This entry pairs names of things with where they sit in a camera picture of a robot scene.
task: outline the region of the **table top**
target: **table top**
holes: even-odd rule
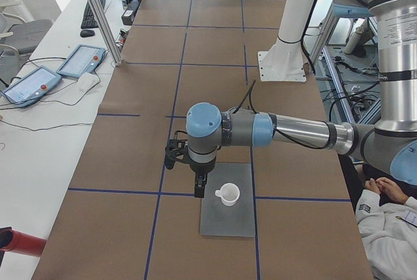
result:
[[[31,59],[67,57],[78,44],[106,48],[99,29],[94,29],[94,37],[79,36],[86,1],[71,0]],[[121,21],[121,0],[106,1],[106,18],[116,38],[120,28],[127,30],[129,27],[124,26]],[[36,63],[56,70],[62,61]],[[22,77],[35,67],[30,63],[26,64],[18,75]],[[0,115],[9,123],[32,129],[63,124],[92,124],[113,69],[111,56],[108,55],[96,70],[101,79],[100,84],[75,106],[57,102],[38,102],[25,109],[2,110]],[[58,91],[73,81],[63,79],[53,91]],[[77,88],[77,84],[73,84],[43,100],[58,100],[71,104],[82,95],[83,92]],[[4,98],[0,99],[0,104],[6,103]],[[0,123],[0,130],[0,162],[3,175],[0,188],[0,227],[11,226],[17,231],[48,238],[91,125],[30,132]],[[0,268],[0,278],[30,279],[37,264],[38,258],[6,253]]]
[[[284,5],[143,0],[33,279],[371,279],[335,152],[218,152],[251,166],[254,238],[201,236],[194,174],[164,168],[188,108],[227,110],[253,79],[259,111],[326,119],[313,76],[260,82]]]

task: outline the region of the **black keyboard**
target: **black keyboard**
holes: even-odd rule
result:
[[[102,4],[102,7],[104,9],[104,5],[106,5],[106,0],[100,0],[100,3]],[[98,24],[96,20],[94,19],[93,10],[91,10],[91,7],[89,3],[85,5],[84,10],[84,16],[83,21],[81,23],[81,29],[88,29],[88,28],[97,28]]]

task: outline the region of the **white desk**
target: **white desk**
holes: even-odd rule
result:
[[[89,38],[79,37],[86,0],[72,0],[58,17],[53,27],[32,54],[39,57],[67,57],[78,44],[106,48],[99,29]],[[119,29],[129,29],[121,21],[121,0],[106,0],[106,17],[116,38]],[[62,61],[36,62],[52,70]],[[108,55],[96,70],[101,83],[75,106],[58,103],[37,103],[27,109],[0,111],[4,120],[30,128],[47,128],[79,122],[93,123],[113,73],[112,58]],[[27,64],[19,76],[35,68]],[[69,84],[65,79],[54,90]],[[76,84],[43,100],[76,102],[83,93]],[[48,131],[30,132],[0,122],[0,227],[48,238],[66,189],[72,178],[91,126],[73,126]],[[0,268],[0,279],[30,279],[38,258],[5,253]]]

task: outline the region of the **blue-framed tablet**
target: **blue-framed tablet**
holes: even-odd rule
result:
[[[103,61],[106,49],[86,44],[79,44],[57,73],[62,76],[79,78],[84,73],[91,73]]]
[[[3,95],[15,107],[25,107],[39,101],[61,79],[61,75],[58,75],[45,66],[39,66],[4,90]]]

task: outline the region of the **black mouse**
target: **black mouse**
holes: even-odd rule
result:
[[[80,33],[79,33],[79,35],[82,37],[82,38],[85,38],[85,37],[92,37],[92,36],[94,36],[96,33],[92,30],[92,29],[83,29]]]

